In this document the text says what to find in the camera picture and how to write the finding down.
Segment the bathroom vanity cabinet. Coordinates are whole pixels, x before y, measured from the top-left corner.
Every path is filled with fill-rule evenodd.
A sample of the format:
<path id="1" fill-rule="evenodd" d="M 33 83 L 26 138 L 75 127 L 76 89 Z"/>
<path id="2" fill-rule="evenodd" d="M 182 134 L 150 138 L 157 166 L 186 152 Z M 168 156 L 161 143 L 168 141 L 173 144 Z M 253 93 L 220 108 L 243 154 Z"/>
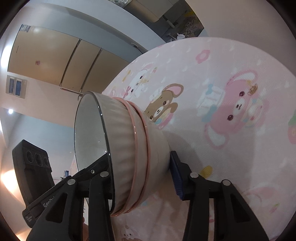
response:
<path id="1" fill-rule="evenodd" d="M 178 0 L 134 0 L 128 1 L 123 9 L 154 23 L 178 2 Z"/>

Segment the pink cartoon tablecloth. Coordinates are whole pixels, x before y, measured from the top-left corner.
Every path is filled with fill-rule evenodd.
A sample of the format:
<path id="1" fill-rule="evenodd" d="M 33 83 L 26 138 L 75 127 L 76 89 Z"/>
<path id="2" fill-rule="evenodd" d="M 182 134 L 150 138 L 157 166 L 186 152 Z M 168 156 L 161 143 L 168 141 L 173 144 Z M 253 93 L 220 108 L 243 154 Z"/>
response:
<path id="1" fill-rule="evenodd" d="M 295 214 L 295 76 L 251 45 L 197 37 L 133 60 L 101 93 L 136 104 L 181 162 L 207 180 L 228 179 L 268 240 Z M 183 240 L 189 201 L 168 171 L 131 212 L 111 213 L 116 240 Z"/>

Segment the wall electrical panel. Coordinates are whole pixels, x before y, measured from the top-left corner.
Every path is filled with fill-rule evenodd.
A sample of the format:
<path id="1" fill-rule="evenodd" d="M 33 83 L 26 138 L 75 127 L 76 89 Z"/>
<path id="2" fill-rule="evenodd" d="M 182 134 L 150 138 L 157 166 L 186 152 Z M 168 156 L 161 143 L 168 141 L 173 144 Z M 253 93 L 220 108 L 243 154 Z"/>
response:
<path id="1" fill-rule="evenodd" d="M 25 99 L 27 80 L 8 75 L 6 78 L 6 93 Z"/>

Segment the white bowl dark rim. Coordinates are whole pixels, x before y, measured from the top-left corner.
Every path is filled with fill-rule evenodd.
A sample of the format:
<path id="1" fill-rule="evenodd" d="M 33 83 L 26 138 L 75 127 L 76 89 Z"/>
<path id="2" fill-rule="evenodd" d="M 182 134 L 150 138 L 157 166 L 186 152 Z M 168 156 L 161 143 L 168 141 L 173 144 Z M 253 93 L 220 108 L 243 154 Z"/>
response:
<path id="1" fill-rule="evenodd" d="M 95 92 L 85 93 L 74 123 L 74 150 L 78 169 L 108 155 L 112 172 L 111 213 L 125 205 L 135 167 L 135 138 L 130 114 L 120 101 Z"/>

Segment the beige three-door refrigerator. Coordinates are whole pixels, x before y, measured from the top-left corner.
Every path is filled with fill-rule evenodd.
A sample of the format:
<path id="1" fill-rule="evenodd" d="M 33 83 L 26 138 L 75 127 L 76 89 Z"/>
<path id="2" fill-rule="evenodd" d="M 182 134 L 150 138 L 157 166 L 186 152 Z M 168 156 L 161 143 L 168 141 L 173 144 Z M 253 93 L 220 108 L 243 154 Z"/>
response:
<path id="1" fill-rule="evenodd" d="M 85 93 L 103 92 L 128 61 L 83 39 L 21 25 L 8 72 Z"/>

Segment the cream bowl pink interior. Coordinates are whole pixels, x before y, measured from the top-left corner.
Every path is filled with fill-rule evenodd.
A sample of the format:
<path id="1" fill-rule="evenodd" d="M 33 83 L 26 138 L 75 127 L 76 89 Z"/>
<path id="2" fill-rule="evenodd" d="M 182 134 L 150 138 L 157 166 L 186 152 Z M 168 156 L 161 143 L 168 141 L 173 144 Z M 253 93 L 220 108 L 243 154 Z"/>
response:
<path id="1" fill-rule="evenodd" d="M 147 184 L 147 170 L 149 162 L 148 144 L 147 144 L 147 128 L 145 127 L 142 114 L 137 109 L 137 106 L 130 101 L 126 101 L 120 97 L 116 100 L 120 101 L 128 110 L 132 121 L 133 137 L 135 141 L 135 158 L 132 186 L 124 206 L 114 215 L 118 216 L 123 213 L 128 213 L 135 209 L 144 194 Z"/>

